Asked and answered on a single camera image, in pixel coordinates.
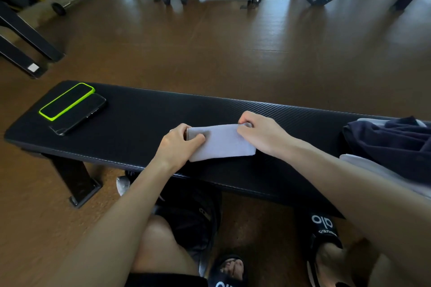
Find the black shorts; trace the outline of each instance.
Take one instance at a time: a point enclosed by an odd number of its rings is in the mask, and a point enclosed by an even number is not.
[[[198,276],[176,273],[130,273],[124,287],[208,287],[207,280]]]

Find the carbon fiber texture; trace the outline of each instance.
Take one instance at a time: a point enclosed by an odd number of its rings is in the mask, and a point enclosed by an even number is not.
[[[153,158],[160,140],[173,127],[236,123],[245,110],[272,117],[289,134],[334,156],[346,151],[341,129],[364,115],[223,99],[190,94],[88,83],[107,106],[66,136],[54,134],[38,110],[75,85],[52,88],[5,133],[5,139],[33,152],[141,170]],[[177,176],[200,179],[228,191],[277,203],[340,213],[304,177],[281,160],[257,152],[252,157],[187,163]]]

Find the black slide sandal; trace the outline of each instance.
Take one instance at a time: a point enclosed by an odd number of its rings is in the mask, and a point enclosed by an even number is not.
[[[296,209],[295,217],[310,284],[312,287],[321,287],[315,264],[319,247],[324,243],[332,243],[342,249],[343,245],[329,216]]]
[[[224,267],[225,262],[229,259],[241,260],[244,265],[243,279],[238,280],[230,277],[226,273],[221,272],[221,268]],[[208,287],[247,287],[248,286],[248,274],[244,260],[236,254],[227,254],[218,257],[211,268],[208,275]]]

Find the rubber gym floor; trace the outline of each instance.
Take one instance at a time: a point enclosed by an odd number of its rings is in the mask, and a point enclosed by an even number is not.
[[[431,120],[431,0],[401,14],[388,12],[394,1],[245,11],[243,1],[84,0],[38,29],[67,53],[40,80],[0,60],[0,127],[65,79]],[[121,171],[89,166],[104,187],[75,210],[48,161],[3,140],[0,154],[0,285],[42,286],[118,199]],[[346,245],[359,238],[336,223]],[[308,286],[292,208],[224,194],[214,254],[226,249],[247,260],[250,286]]]

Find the white sticker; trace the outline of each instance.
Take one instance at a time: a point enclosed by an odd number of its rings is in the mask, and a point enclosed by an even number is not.
[[[30,72],[35,72],[35,71],[37,71],[37,70],[39,69],[39,66],[38,66],[38,65],[36,65],[35,63],[33,63],[33,64],[31,64],[30,66],[28,66],[28,67],[27,67],[27,69],[28,69]]]

